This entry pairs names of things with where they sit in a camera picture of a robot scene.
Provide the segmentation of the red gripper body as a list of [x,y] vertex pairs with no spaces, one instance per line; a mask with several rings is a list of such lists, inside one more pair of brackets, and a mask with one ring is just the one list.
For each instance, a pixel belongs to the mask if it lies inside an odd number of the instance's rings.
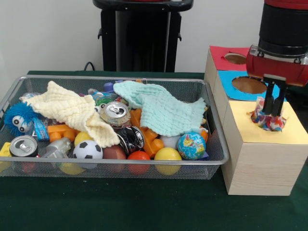
[[249,76],[258,78],[263,78],[265,74],[283,77],[287,85],[303,87],[308,83],[307,65],[277,61],[248,54],[246,70]]

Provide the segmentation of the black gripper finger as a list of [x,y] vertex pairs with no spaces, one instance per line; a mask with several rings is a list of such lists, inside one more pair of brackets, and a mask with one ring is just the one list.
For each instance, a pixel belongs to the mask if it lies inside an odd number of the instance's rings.
[[273,107],[273,102],[274,102],[274,98],[273,98],[273,89],[275,86],[275,82],[272,80],[265,80],[265,82],[268,84],[267,85],[267,90],[266,90],[266,95],[265,95],[265,99],[264,99],[264,105],[263,105],[263,113],[265,115],[270,115],[272,112],[272,107]]
[[285,99],[285,94],[287,90],[287,85],[285,82],[277,83],[276,84],[279,87],[279,96],[274,100],[273,106],[272,106],[272,116],[280,116],[281,110],[283,106],[283,102]]

